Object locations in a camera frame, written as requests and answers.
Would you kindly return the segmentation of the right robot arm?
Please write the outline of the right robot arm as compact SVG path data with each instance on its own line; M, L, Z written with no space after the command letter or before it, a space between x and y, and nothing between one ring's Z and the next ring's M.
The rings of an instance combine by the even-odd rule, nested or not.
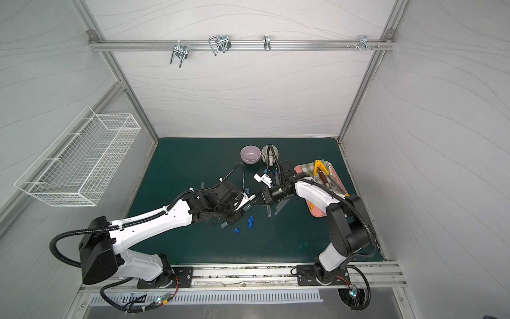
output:
M296 195L309 203L310 213L318 212L328 221L329 244L313 265L318 283L330 284L357 257L372 258L376 254L376 235L368 217L356 208L352 197L342 187L328 178L330 171L319 167L312 175L282 169L274 177L268 173L269 170L260 170L254 175L258 183L264 184L261 191L264 205L270 206Z

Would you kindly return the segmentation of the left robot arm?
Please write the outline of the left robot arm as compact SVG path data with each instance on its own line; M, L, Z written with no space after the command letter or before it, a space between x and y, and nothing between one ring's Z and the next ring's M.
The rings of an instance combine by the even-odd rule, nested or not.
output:
M166 285L173 272L166 257L131 248L167 231L213 218L236 223L252 199L234 183L223 180L214 187L184 191L169 205L135 217L113 221L98 217L87 229L58 234L50 241L49 249L60 262L80 268L85 285L112 277Z

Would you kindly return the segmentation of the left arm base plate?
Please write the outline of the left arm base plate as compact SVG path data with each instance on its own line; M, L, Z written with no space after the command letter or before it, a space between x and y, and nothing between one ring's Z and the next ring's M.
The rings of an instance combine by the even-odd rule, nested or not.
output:
M193 278L193 267L174 267L171 272L164 272L153 281L138 280L138 289L190 288Z

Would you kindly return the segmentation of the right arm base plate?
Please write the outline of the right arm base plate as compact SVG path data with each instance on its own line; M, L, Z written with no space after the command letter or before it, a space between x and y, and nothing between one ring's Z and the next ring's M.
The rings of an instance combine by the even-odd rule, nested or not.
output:
M319 264L301 264L293 267L290 274L296 277L299 287L347 287L350 284L349 273L344 268L328 272Z

